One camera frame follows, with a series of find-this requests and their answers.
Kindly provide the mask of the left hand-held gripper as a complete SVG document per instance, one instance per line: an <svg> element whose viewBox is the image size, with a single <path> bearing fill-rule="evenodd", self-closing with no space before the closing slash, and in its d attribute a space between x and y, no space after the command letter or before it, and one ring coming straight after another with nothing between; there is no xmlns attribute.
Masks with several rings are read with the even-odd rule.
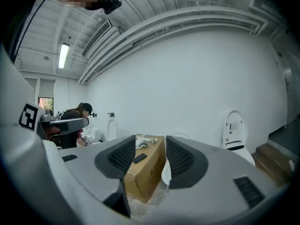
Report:
<svg viewBox="0 0 300 225"><path fill-rule="evenodd" d="M32 103L26 103L19 118L21 127L37 133L42 140L53 140L60 134L70 134L89 125L88 118L56 120L49 110Z"/></svg>

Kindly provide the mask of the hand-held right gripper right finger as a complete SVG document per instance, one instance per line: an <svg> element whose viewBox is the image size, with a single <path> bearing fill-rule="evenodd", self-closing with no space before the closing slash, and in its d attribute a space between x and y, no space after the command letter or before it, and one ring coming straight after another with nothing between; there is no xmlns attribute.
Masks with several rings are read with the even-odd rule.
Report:
<svg viewBox="0 0 300 225"><path fill-rule="evenodd" d="M256 225L282 198L263 172L232 151L166 137L171 181L148 225Z"/></svg>

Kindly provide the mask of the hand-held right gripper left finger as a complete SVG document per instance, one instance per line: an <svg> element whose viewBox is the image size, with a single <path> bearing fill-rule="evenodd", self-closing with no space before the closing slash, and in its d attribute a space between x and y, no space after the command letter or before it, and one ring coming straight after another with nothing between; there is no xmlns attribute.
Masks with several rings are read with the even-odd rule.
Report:
<svg viewBox="0 0 300 225"><path fill-rule="evenodd" d="M131 216L124 178L135 158L135 135L81 148L60 150L80 185L114 211Z"/></svg>

